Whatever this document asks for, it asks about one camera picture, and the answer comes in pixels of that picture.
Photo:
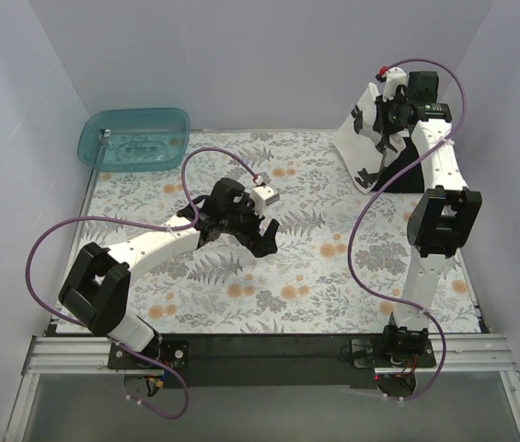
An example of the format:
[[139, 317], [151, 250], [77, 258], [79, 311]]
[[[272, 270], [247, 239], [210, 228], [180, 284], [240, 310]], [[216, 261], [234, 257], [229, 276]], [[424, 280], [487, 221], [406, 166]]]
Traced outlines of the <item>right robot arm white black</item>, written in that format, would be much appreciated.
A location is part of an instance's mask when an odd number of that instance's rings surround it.
[[401, 301], [383, 332], [372, 340], [372, 355], [391, 366], [433, 366], [429, 318], [441, 273], [469, 237], [482, 204], [463, 179], [451, 144], [452, 114], [437, 100], [439, 75], [382, 68], [384, 91], [375, 100], [374, 128], [384, 140], [408, 134], [422, 165], [425, 192], [407, 224], [410, 265]]

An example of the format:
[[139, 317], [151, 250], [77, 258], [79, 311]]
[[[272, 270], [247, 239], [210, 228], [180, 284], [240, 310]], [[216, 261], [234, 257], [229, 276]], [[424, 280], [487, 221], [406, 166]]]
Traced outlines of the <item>white t shirt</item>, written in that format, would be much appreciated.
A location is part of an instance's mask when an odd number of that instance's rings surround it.
[[380, 134], [373, 130], [373, 123], [376, 117], [374, 101], [378, 95], [377, 86], [369, 83], [332, 138], [353, 184], [362, 193], [369, 193], [385, 168], [399, 156], [391, 152], [383, 155], [376, 150]]

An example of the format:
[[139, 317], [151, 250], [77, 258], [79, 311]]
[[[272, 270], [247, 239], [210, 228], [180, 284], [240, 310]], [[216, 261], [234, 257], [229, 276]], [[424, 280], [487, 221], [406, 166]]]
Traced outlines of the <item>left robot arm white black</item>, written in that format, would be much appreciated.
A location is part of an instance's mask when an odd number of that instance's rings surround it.
[[236, 180], [220, 179], [208, 195], [177, 211], [163, 230], [100, 247], [86, 244], [78, 253], [59, 293], [60, 303], [97, 337], [108, 337], [129, 348], [142, 368], [163, 358], [162, 337], [128, 308], [132, 283], [161, 264], [193, 252], [220, 238], [233, 236], [254, 257], [277, 251], [277, 220], [260, 227], [266, 209], [279, 199], [262, 183], [250, 190]]

